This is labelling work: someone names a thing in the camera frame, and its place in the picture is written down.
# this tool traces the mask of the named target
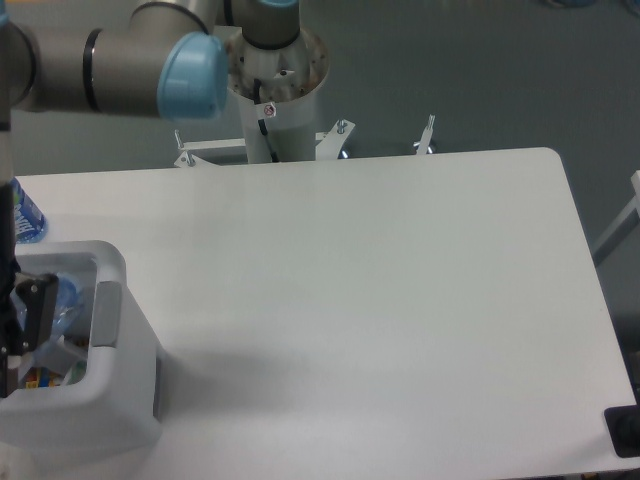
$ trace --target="white tabletop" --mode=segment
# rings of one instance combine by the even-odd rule
[[[173,357],[155,447],[47,478],[640,466],[607,433],[634,397],[550,150],[21,182],[48,241],[120,249]]]

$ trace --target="gray floor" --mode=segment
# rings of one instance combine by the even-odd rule
[[[9,9],[32,24],[122,28],[134,3]],[[436,113],[441,152],[558,151],[590,243],[631,198],[640,17],[621,1],[557,10],[534,0],[303,0],[303,19],[331,51],[320,125],[356,122],[355,156],[409,153]],[[184,139],[241,136],[229,107],[217,122],[180,126]],[[158,120],[17,112],[14,127],[19,174],[160,168],[176,157],[175,126]],[[625,343],[640,347],[640,232],[599,273]]]

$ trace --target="blue bottle label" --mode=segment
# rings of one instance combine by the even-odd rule
[[[47,232],[47,219],[15,178],[11,181],[11,185],[13,186],[16,242],[39,242]]]

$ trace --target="light blue cap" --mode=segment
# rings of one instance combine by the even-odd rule
[[[173,47],[160,75],[160,116],[217,118],[227,103],[228,75],[229,61],[218,38],[200,32],[185,35]]]
[[[9,22],[9,15],[7,9],[4,6],[4,0],[0,0],[0,27]]]
[[[267,5],[269,7],[292,7],[296,3],[299,3],[299,0],[260,0],[260,3]]]

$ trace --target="warning sticker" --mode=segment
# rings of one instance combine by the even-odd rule
[[[268,120],[269,118],[275,118],[278,110],[275,103],[269,102],[256,105],[256,113],[258,114],[258,120]]]

